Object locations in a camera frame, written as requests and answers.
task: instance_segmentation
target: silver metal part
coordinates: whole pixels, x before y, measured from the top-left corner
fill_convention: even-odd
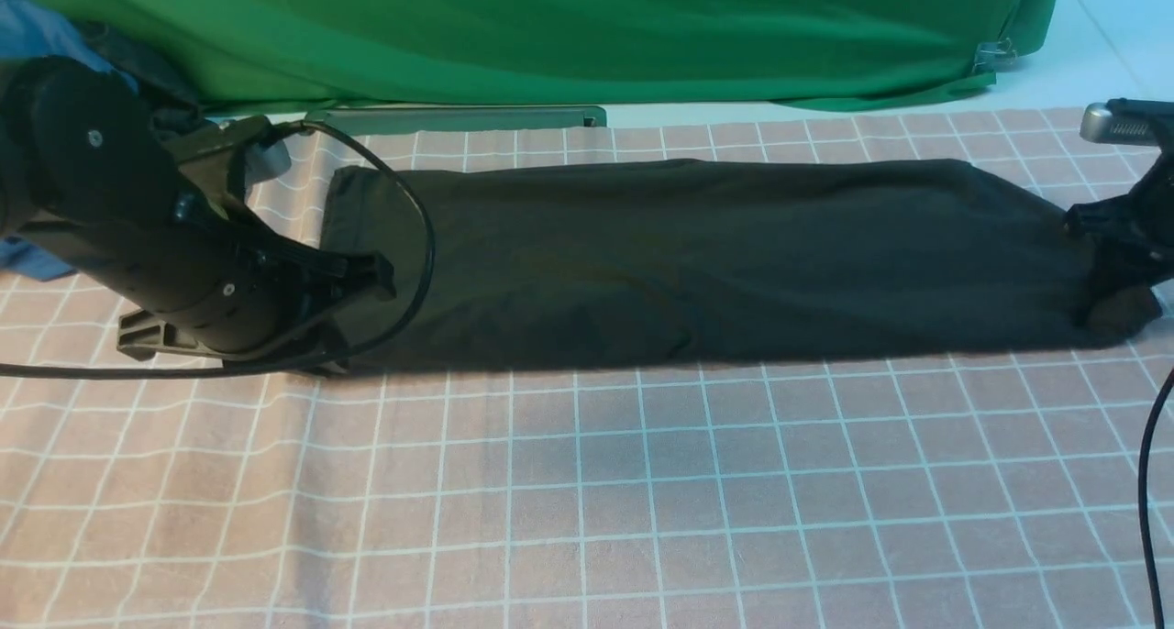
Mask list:
[[[1104,102],[1089,103],[1085,108],[1085,116],[1080,121],[1080,137],[1089,143],[1158,144],[1145,120],[1113,115]]]

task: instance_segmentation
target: metal clip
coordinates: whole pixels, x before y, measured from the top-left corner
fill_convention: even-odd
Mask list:
[[[984,41],[974,49],[974,74],[1007,69],[1019,60],[1019,52],[1011,39]]]

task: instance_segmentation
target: black plastic bracket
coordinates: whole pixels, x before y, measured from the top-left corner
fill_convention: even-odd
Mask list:
[[[1120,99],[1106,107],[1114,116],[1145,123],[1161,154],[1128,194],[1065,212],[1066,231],[1095,243],[1088,279],[1093,303],[1174,278],[1174,103]]]

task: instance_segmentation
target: black cloth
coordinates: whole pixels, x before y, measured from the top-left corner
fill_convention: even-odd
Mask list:
[[[1093,304],[1092,245],[1065,236],[1060,208],[965,162],[403,175],[436,224],[436,275],[407,331],[359,368],[1098,349],[1160,317],[1149,288]],[[382,250],[400,290],[344,314],[349,340],[402,314],[421,242],[393,183],[377,170],[336,173],[322,248]]]

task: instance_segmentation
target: white grid line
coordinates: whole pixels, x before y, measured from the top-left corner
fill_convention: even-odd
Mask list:
[[[656,591],[659,593],[656,602],[660,608],[661,629],[668,629],[668,608],[664,603],[664,595],[668,590],[664,588],[664,568],[661,566],[661,532],[656,516],[656,499],[653,495],[653,456],[648,446],[648,412],[645,408],[642,371],[636,371],[636,398],[640,405],[640,427],[646,428],[641,431],[641,446],[645,449],[645,475],[647,476],[645,491],[648,493],[648,520],[650,522],[649,530],[652,533],[653,542],[653,564],[656,570]]]
[[[859,124],[856,123],[856,120],[852,120],[852,128],[855,128],[855,130],[856,130],[856,136],[861,137],[861,140],[864,140],[864,136],[861,133]],[[872,160],[872,154],[869,153],[869,149],[868,149],[866,144],[864,146],[864,156],[868,157],[869,162],[873,161]],[[922,438],[918,437],[917,430],[913,428],[913,420],[912,420],[912,417],[911,417],[911,414],[909,412],[909,406],[905,403],[905,394],[904,394],[904,392],[902,392],[900,385],[897,384],[897,377],[892,374],[893,373],[892,361],[886,359],[885,360],[885,367],[889,368],[890,378],[892,378],[892,390],[893,390],[893,392],[896,392],[897,399],[900,400],[900,412],[902,412],[902,414],[904,414],[904,424],[908,426],[909,433],[913,438],[913,446],[917,448],[917,458],[922,462],[922,467],[925,471],[926,482],[929,483],[930,492],[933,495],[933,505],[935,505],[935,507],[938,510],[938,515],[940,515],[940,516],[944,518],[944,516],[946,516],[945,505],[943,505],[942,498],[938,494],[938,488],[933,483],[933,478],[930,474],[930,461],[925,456],[925,449],[922,446]],[[848,446],[849,446],[849,448],[851,448],[855,452],[855,448],[852,448],[851,441],[849,441]],[[949,526],[945,525],[944,521],[943,521],[942,528],[943,528],[943,530],[946,534],[946,540],[950,543],[950,550],[951,550],[951,554],[954,557],[954,561],[958,563],[958,567],[962,568],[963,571],[965,573],[965,564],[963,564],[962,553],[960,553],[960,550],[958,550],[958,542],[954,540],[953,533],[951,532],[951,529],[949,528]],[[885,553],[884,545],[879,540],[879,534],[877,534],[877,549],[880,550],[880,557],[888,560],[889,555]],[[966,587],[966,598],[970,602],[970,610],[971,610],[972,616],[974,618],[976,625],[979,629],[984,629],[983,617],[978,613],[978,601],[974,598],[974,589],[973,589],[973,586],[972,586],[972,583],[970,581],[970,576],[969,575],[964,575],[963,580],[964,580],[964,583],[965,583],[965,587]],[[897,607],[898,607],[897,608],[897,613],[900,613],[900,609],[899,609],[900,602],[899,602],[899,600],[895,598],[893,603],[897,604]]]

